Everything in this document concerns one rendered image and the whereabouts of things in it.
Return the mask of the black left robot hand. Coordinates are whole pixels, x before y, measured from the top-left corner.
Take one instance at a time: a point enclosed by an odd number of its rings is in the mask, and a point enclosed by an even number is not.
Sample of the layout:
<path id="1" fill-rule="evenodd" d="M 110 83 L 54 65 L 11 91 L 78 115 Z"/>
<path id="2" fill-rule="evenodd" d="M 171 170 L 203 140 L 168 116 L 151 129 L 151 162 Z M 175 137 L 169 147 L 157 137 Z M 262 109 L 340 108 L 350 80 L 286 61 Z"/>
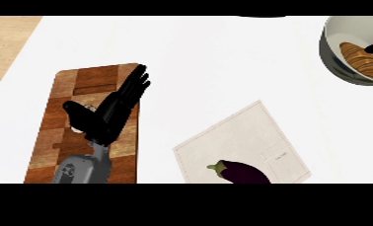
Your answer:
<path id="1" fill-rule="evenodd" d="M 61 104 L 69 125 L 85 133 L 88 141 L 107 146 L 116 140 L 148 86 L 145 66 L 138 64 L 119 89 L 107 95 L 94 112 L 73 101 Z"/>

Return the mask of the brown croissant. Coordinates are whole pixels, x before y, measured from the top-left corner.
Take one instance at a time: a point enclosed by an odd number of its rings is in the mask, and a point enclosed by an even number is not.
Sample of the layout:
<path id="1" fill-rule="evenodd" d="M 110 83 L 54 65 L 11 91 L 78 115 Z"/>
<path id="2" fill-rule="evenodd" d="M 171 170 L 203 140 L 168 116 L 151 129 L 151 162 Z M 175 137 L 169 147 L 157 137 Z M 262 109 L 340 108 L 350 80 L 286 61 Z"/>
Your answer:
<path id="1" fill-rule="evenodd" d="M 343 42 L 339 45 L 340 53 L 347 65 L 368 78 L 373 78 L 373 53 L 358 45 Z"/>

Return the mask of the grey white bowl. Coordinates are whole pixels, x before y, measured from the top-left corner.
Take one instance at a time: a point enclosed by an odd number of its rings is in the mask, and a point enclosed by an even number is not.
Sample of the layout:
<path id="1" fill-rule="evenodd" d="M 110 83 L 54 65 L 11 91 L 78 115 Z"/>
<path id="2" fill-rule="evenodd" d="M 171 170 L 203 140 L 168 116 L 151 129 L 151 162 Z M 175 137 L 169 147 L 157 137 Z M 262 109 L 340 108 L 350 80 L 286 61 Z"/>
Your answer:
<path id="1" fill-rule="evenodd" d="M 373 16 L 330 16 L 318 40 L 318 56 L 330 73 L 350 84 L 373 86 L 373 78 L 358 73 L 343 59 L 343 42 L 362 48 L 373 44 Z"/>

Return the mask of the beige cloth placemat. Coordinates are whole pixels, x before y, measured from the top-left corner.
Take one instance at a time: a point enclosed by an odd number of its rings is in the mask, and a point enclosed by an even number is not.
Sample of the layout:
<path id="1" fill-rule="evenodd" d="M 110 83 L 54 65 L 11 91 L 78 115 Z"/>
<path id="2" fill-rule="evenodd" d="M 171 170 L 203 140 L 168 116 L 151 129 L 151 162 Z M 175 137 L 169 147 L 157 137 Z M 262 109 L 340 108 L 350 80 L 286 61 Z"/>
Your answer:
<path id="1" fill-rule="evenodd" d="M 275 121 L 256 101 L 175 148 L 187 183 L 222 183 L 206 168 L 219 160 L 255 167 L 272 184 L 300 183 L 311 176 L 303 160 Z"/>

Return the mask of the brown wooden cutting board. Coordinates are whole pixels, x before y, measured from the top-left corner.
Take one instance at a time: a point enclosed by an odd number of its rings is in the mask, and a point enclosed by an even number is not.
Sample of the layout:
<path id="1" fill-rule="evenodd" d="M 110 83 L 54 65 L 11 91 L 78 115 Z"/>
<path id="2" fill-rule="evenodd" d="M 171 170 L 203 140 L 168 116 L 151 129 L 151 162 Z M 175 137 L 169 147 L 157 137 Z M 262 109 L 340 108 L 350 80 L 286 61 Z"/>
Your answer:
<path id="1" fill-rule="evenodd" d="M 69 155 L 92 153 L 84 134 L 69 127 L 61 103 L 72 100 L 89 108 L 97 108 L 109 93 L 119 89 L 135 66 L 135 63 L 128 63 L 63 70 L 57 73 L 23 180 L 25 184 L 50 183 L 61 160 Z M 138 111 L 140 105 L 135 105 L 119 137 L 109 145 L 112 169 L 107 182 L 110 184 L 134 184 L 137 182 Z"/>

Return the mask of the dark purple eggplant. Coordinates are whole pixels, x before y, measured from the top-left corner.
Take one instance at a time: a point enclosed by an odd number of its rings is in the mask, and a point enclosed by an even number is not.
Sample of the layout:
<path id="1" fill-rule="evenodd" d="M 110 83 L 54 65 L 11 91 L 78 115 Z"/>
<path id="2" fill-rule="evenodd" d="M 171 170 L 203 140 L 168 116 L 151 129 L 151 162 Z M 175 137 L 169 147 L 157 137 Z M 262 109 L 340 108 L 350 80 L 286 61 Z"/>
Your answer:
<path id="1" fill-rule="evenodd" d="M 234 184 L 269 183 L 265 174 L 255 167 L 243 163 L 219 160 L 213 165 L 207 165 L 206 168 L 212 170 L 222 179 Z"/>

